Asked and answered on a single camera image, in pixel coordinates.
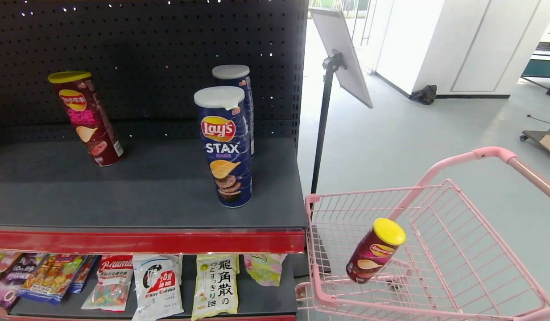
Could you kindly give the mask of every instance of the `shopping cart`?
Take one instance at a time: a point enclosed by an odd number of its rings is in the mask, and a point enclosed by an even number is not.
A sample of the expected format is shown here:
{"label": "shopping cart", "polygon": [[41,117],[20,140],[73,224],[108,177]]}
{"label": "shopping cart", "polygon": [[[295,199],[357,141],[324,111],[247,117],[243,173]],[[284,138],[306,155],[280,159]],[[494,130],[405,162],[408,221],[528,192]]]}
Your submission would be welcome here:
{"label": "shopping cart", "polygon": [[[298,301],[339,319],[550,320],[550,298],[461,189],[428,185],[446,167],[488,157],[550,197],[550,184],[503,148],[444,159],[414,187],[306,197],[311,280],[297,286]],[[406,242],[368,283],[354,283],[346,263],[380,217],[400,224]]]}

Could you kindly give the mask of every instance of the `cable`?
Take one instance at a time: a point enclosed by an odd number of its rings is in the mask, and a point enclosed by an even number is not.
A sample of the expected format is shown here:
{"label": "cable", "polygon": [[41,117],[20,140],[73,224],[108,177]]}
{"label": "cable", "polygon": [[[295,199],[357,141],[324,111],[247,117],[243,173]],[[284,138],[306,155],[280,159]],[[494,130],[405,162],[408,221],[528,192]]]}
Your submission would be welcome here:
{"label": "cable", "polygon": [[539,122],[544,122],[544,123],[550,124],[550,122],[547,122],[546,120],[534,118],[534,117],[531,116],[530,114],[527,114],[526,116],[527,116],[528,118],[532,118],[532,119],[534,119],[534,120],[538,120]]}

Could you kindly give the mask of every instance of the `white pillar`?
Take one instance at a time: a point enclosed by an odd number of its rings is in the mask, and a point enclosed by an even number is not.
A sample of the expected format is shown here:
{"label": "white pillar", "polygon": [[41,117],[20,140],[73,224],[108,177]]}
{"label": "white pillar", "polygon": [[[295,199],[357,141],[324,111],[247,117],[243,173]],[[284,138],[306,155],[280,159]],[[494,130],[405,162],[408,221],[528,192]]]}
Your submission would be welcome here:
{"label": "white pillar", "polygon": [[393,0],[376,72],[406,94],[506,98],[549,21],[550,0]]}

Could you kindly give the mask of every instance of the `blue chip canister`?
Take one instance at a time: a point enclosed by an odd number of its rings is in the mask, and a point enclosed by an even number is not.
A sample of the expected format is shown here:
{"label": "blue chip canister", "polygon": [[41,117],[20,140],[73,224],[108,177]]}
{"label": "blue chip canister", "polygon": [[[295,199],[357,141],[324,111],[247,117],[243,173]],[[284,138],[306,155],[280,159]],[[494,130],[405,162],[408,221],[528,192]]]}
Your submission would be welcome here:
{"label": "blue chip canister", "polygon": [[221,65],[211,70],[215,83],[219,86],[236,86],[245,91],[245,119],[249,130],[249,141],[251,142],[251,157],[255,156],[255,138],[253,137],[253,95],[251,92],[251,80],[249,78],[249,67],[244,65]]}
{"label": "blue chip canister", "polygon": [[194,101],[199,106],[203,150],[219,201],[226,207],[243,206],[252,196],[244,98],[244,90],[232,86],[209,87],[194,94]]}

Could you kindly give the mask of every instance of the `white plastic lid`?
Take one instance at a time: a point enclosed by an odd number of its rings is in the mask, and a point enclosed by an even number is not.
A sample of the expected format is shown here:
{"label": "white plastic lid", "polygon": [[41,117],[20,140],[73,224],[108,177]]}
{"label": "white plastic lid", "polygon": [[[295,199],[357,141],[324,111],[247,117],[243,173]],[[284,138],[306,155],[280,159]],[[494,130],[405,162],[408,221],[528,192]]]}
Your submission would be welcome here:
{"label": "white plastic lid", "polygon": [[236,79],[249,75],[249,67],[244,65],[221,65],[211,69],[217,79]]}
{"label": "white plastic lid", "polygon": [[245,98],[245,92],[239,87],[218,86],[198,90],[194,94],[195,103],[203,108],[234,109]]}

